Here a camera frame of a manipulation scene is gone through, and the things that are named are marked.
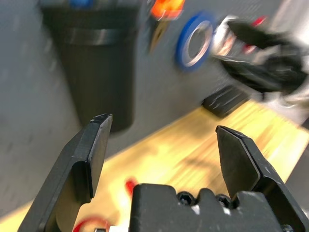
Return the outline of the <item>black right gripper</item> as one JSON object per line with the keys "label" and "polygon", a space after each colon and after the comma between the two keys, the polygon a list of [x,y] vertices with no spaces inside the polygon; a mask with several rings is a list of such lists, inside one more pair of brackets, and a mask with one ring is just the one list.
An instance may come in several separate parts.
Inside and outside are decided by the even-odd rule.
{"label": "black right gripper", "polygon": [[302,54],[299,46],[290,43],[286,34],[271,34],[246,21],[227,23],[234,35],[248,45],[266,49],[279,45],[279,51],[265,61],[265,68],[234,57],[215,57],[228,75],[259,92],[291,94],[305,81]]}

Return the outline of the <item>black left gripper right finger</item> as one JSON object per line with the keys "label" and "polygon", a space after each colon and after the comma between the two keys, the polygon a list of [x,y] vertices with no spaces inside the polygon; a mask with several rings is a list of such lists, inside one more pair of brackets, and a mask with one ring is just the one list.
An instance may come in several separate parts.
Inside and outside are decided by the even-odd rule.
{"label": "black left gripper right finger", "polygon": [[222,175],[230,197],[240,191],[256,191],[278,197],[290,193],[275,168],[253,139],[226,126],[216,128]]}

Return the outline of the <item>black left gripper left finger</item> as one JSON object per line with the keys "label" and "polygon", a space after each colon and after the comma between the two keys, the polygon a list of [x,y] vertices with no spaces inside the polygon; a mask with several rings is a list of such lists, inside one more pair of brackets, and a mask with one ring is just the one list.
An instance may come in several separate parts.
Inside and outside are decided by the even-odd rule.
{"label": "black left gripper left finger", "polygon": [[72,231],[80,207],[95,196],[111,125],[112,115],[95,116],[64,146],[18,231]]}

